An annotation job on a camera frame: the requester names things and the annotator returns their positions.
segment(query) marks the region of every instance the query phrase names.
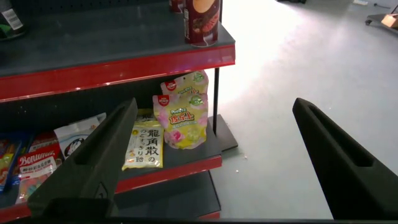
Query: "gray floor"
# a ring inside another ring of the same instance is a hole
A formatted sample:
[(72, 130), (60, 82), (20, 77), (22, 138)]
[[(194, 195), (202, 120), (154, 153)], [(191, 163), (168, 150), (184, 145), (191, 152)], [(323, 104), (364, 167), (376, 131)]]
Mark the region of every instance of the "gray floor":
[(239, 148), (211, 172), (223, 218), (331, 218), (292, 114), (296, 97), (398, 174), (398, 35), (364, 25), (385, 12), (348, 0), (224, 1), (237, 59), (221, 69), (219, 112)]

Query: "cardboard box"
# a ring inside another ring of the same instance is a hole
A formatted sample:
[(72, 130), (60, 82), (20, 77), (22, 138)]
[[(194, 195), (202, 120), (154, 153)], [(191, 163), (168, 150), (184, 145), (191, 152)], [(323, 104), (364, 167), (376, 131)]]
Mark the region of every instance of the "cardboard box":
[(398, 27), (398, 14), (387, 14), (381, 23), (391, 28)]

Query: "red shelf edge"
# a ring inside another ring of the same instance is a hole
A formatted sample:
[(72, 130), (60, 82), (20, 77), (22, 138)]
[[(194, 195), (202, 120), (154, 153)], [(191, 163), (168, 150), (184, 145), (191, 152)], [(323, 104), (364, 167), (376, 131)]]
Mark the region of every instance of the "red shelf edge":
[(165, 169), (158, 172), (142, 175), (136, 178), (121, 180), (116, 187), (116, 193), (123, 193), (129, 190), (145, 187), (151, 184), (177, 179), (187, 175), (208, 171), (217, 167), (221, 167), (221, 156), (215, 156), (204, 161), (198, 161), (174, 169)]
[(0, 78), (0, 102), (85, 90), (235, 64), (235, 45)]
[[(151, 174), (146, 174), (140, 177), (119, 181), (116, 187), (116, 193), (126, 192), (128, 190), (144, 187), (150, 184), (177, 179), (186, 175), (192, 175), (199, 172), (208, 171), (217, 167), (221, 167), (221, 156), (215, 156), (204, 161), (198, 161), (174, 169), (162, 170)], [(217, 214), (211, 213), (200, 218), (216, 218)], [(14, 205), (8, 208), (0, 209), (0, 223), (10, 222), (18, 218), (25, 218), (31, 215), (26, 203)]]
[(221, 212), (213, 212), (213, 213), (209, 213), (207, 215), (202, 215), (199, 217), (199, 219), (220, 219), (221, 216)]

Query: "chocolate snack can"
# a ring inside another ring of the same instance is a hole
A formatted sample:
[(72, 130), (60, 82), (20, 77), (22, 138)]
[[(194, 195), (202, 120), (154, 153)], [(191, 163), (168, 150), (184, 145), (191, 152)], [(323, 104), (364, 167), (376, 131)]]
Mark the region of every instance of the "chocolate snack can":
[(183, 0), (169, 0), (170, 10), (174, 13), (182, 13), (183, 8)]
[(220, 0), (184, 0), (185, 41), (208, 47), (218, 40)]

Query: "snack bag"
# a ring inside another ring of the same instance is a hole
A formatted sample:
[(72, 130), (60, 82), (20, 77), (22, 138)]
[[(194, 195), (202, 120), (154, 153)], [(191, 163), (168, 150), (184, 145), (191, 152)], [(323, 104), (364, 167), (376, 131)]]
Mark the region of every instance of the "snack bag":
[(182, 77), (178, 77), (169, 82), (160, 84), (162, 93), (169, 94), (192, 94), (192, 93), (207, 93), (209, 85), (209, 78), (204, 70), (199, 72), (192, 72)]
[(53, 131), (40, 133), (35, 136), (32, 144), (29, 147), (29, 152), (34, 152), (41, 147), (49, 146), (58, 143), (57, 135)]
[(54, 133), (57, 135), (59, 147), (64, 159), (67, 159), (83, 141), (105, 120), (106, 114), (78, 121), (68, 126), (57, 128)]
[(18, 158), (21, 183), (16, 203), (26, 202), (29, 196), (62, 164), (57, 144), (42, 147)]
[[(33, 135), (21, 133), (21, 140), (22, 140), (21, 143), (22, 144), (21, 144), (21, 148), (19, 149), (19, 153), (17, 154), (16, 158), (24, 155), (25, 153), (28, 153), (28, 147), (29, 147), (29, 144), (32, 139), (33, 139)], [(12, 170), (12, 177), (11, 177), (12, 185), (19, 184), (19, 174), (20, 174), (19, 166), (18, 166), (18, 162), (16, 162), (13, 167), (13, 170)]]
[(146, 122), (146, 121), (156, 121), (154, 110), (152, 109), (138, 109), (136, 123)]
[(163, 167), (164, 129), (158, 121), (135, 122), (122, 170)]
[(154, 113), (165, 129), (165, 142), (176, 149), (193, 149), (206, 141), (207, 94), (153, 96)]
[(0, 193), (11, 183), (17, 155), (26, 140), (25, 134), (0, 134)]

